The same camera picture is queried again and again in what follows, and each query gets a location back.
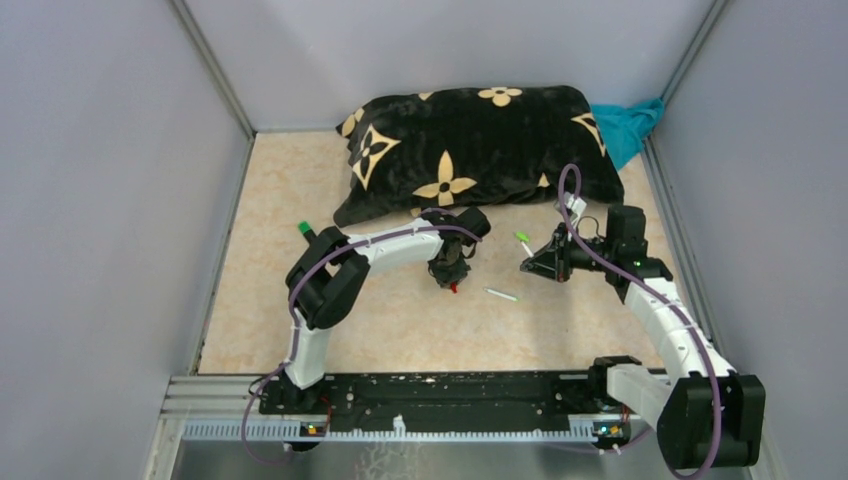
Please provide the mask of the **white marker with red tip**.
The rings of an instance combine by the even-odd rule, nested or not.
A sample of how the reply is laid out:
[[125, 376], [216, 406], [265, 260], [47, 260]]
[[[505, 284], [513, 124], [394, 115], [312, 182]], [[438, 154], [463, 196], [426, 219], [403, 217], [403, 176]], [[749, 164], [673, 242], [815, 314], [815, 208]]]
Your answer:
[[528, 245], [528, 243], [526, 241], [519, 240], [519, 243], [521, 244], [522, 248], [525, 250], [528, 257], [532, 258], [535, 255], [535, 252], [532, 250], [532, 248]]

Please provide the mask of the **white pen with green tip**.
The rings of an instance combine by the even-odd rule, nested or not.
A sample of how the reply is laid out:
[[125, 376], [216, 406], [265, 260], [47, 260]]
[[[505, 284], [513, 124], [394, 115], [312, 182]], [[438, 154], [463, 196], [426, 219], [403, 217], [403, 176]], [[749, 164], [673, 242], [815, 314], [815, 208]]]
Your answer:
[[493, 288], [484, 287], [483, 290], [488, 294], [497, 296], [499, 298], [503, 298], [503, 299], [511, 301], [511, 302], [518, 302], [519, 301], [519, 297], [505, 293], [505, 292], [502, 292], [502, 291], [499, 291], [499, 290], [496, 290], [496, 289], [493, 289]]

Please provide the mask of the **black marker with green tip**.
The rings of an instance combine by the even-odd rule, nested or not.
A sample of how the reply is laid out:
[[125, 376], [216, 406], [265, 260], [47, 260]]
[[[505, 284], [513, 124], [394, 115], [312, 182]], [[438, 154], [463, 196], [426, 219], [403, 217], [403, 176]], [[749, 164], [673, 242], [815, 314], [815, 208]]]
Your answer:
[[311, 244], [316, 238], [316, 234], [311, 227], [311, 225], [307, 221], [301, 221], [298, 223], [298, 230], [303, 238]]

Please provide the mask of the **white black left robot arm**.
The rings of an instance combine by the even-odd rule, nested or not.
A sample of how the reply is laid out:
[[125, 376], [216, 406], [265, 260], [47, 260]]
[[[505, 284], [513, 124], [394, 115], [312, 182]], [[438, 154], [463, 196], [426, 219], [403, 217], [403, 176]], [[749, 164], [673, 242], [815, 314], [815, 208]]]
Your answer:
[[367, 278], [421, 263], [439, 287], [455, 291], [491, 224], [476, 207], [460, 214], [430, 208], [405, 225], [371, 234], [346, 235], [336, 227], [315, 233], [305, 222], [299, 229], [308, 247], [285, 280], [293, 327], [279, 376], [283, 401], [303, 414], [319, 404], [332, 329], [350, 314]]

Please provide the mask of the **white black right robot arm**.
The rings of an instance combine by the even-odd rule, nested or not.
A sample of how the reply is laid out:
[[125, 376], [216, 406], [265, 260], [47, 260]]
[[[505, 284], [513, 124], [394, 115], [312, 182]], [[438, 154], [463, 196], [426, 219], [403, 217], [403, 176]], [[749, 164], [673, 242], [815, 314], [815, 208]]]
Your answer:
[[662, 359], [665, 382], [633, 360], [598, 359], [600, 376], [586, 385], [594, 409], [612, 412], [623, 404], [640, 415], [673, 470], [753, 466], [760, 456], [764, 385], [715, 350], [669, 268], [649, 256], [645, 229], [641, 208], [613, 205], [604, 235], [583, 238], [562, 222], [520, 269], [559, 283], [577, 270], [603, 273]]

